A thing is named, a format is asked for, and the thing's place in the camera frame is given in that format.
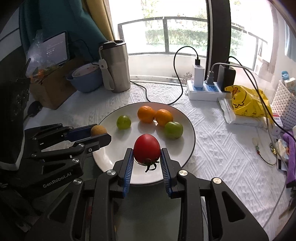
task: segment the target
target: plate rim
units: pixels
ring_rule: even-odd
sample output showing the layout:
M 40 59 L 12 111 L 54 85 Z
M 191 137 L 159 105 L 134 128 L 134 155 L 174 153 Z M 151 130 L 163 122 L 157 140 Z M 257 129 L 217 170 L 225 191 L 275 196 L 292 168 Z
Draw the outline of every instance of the plate rim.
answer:
M 104 119 L 106 119 L 106 118 L 107 118 L 109 115 L 111 115 L 113 112 L 115 112 L 115 111 L 117 111 L 117 110 L 119 110 L 119 109 L 121 109 L 121 108 L 123 108 L 123 107 L 125 107 L 125 106 L 133 105 L 133 104 L 138 104 L 138 103 L 156 103 L 156 104 L 164 104 L 164 103 L 153 102 L 153 101 L 149 101 L 149 102 L 147 102 L 147 101 L 142 101 L 142 102 L 136 102 L 136 103 L 127 104 L 127 105 L 124 105 L 124 106 L 122 106 L 122 107 L 120 107 L 120 108 L 118 108 L 118 109 L 112 111 L 112 112 L 109 113 L 108 115 L 106 115 L 106 116 L 100 121 L 99 125 L 103 122 Z M 181 166 L 181 168 L 183 168 L 183 167 L 187 164 L 187 162 L 189 161 L 189 159 L 191 158 L 192 153 L 193 153 L 193 151 L 194 151 L 194 149 L 195 149 L 195 143 L 196 143 L 195 129 L 194 129 L 194 126 L 192 125 L 192 122 L 191 122 L 191 121 L 189 120 L 189 118 L 187 117 L 187 115 L 185 115 L 182 111 L 180 111 L 179 109 L 175 108 L 174 106 L 171 106 L 171 105 L 169 105 L 169 106 L 172 107 L 172 108 L 174 108 L 174 109 L 176 109 L 177 111 L 181 112 L 181 113 L 182 113 L 182 114 L 188 119 L 188 121 L 190 122 L 191 127 L 192 127 L 192 129 L 193 129 L 193 133 L 194 133 L 194 144 L 193 144 L 193 149 L 192 149 L 192 151 L 191 151 L 191 153 L 190 153 L 189 158 L 186 160 L 186 162 L 184 163 L 184 165 Z M 156 181 L 156 182 L 153 182 L 153 183 L 131 184 L 131 185 L 132 185 L 132 186 L 147 186 L 147 185 L 149 185 L 149 186 L 153 186 L 153 185 L 157 185 L 157 184 L 159 184 L 160 182 L 163 182 L 163 179 L 162 179 L 162 180 L 159 180 L 159 181 Z

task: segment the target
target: black power adapter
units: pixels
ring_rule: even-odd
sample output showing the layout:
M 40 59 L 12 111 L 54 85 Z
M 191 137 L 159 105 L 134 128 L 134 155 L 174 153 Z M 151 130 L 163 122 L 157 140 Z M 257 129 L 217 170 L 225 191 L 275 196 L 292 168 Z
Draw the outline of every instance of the black power adapter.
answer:
M 219 65 L 217 85 L 222 92 L 225 92 L 225 87 L 231 86 L 234 83 L 236 71 L 231 66 Z

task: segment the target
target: small orange fruit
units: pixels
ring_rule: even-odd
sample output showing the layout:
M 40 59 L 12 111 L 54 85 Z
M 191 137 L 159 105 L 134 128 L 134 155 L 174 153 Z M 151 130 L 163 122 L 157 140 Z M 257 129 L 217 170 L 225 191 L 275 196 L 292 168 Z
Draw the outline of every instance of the small orange fruit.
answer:
M 165 109 L 158 110 L 155 113 L 155 119 L 160 126 L 165 126 L 166 123 L 173 121 L 173 115 Z
M 91 136 L 97 136 L 97 135 L 102 135 L 107 133 L 107 130 L 105 127 L 100 126 L 100 125 L 96 125 L 93 126 L 93 128 L 91 129 Z
M 154 120 L 155 110 L 150 106 L 142 106 L 138 110 L 138 118 L 144 123 L 152 123 Z

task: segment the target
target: plate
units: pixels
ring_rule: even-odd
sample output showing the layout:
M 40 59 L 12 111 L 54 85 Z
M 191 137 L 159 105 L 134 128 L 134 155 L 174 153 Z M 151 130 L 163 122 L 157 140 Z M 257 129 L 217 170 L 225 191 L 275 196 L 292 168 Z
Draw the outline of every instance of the plate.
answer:
M 137 116 L 141 106 L 151 106 L 154 110 L 166 109 L 172 113 L 174 121 L 183 125 L 183 135 L 177 140 L 170 140 L 164 136 L 163 127 L 154 121 L 151 124 L 140 122 Z M 119 116 L 127 115 L 131 119 L 131 127 L 127 130 L 119 130 L 116 121 Z M 112 140 L 108 146 L 93 152 L 93 157 L 99 168 L 105 172 L 113 168 L 114 163 L 122 160 L 127 148 L 133 148 L 135 141 L 142 134 L 151 134 L 159 142 L 160 148 L 167 148 L 172 160 L 176 160 L 183 167 L 192 155 L 195 146 L 195 132 L 190 120 L 178 109 L 161 103 L 140 102 L 121 107 L 108 116 L 100 123 L 107 129 Z M 145 166 L 134 162 L 131 175 L 132 185 L 143 185 L 161 181 L 163 179 L 160 163 L 154 171 L 146 171 Z

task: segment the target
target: yellow plastic bag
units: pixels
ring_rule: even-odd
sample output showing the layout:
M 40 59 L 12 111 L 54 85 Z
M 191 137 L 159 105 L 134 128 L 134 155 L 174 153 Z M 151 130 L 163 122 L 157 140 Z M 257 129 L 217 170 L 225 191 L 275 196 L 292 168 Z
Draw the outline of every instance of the yellow plastic bag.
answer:
M 225 88 L 226 91 L 232 93 L 232 106 L 236 115 L 262 117 L 265 116 L 260 98 L 254 89 L 249 89 L 240 85 L 232 85 Z M 272 110 L 269 101 L 262 90 L 259 93 L 266 104 L 270 113 Z

